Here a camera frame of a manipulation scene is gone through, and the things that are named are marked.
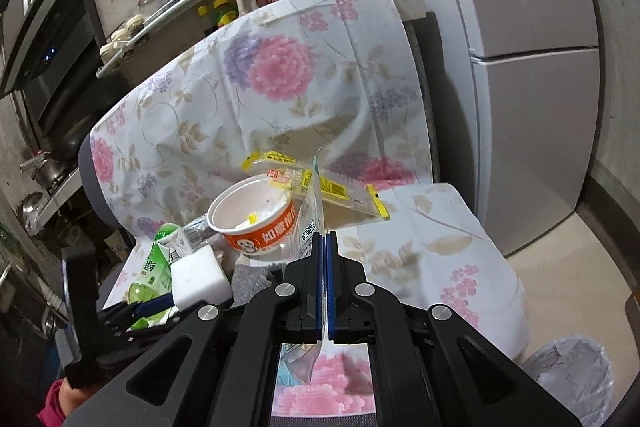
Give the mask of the person's left hand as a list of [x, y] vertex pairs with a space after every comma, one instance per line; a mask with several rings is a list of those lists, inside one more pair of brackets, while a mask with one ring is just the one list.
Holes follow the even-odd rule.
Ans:
[[99, 386], [73, 388], [67, 378], [59, 379], [49, 389], [46, 403], [37, 417], [43, 426], [61, 427], [67, 416], [99, 390]]

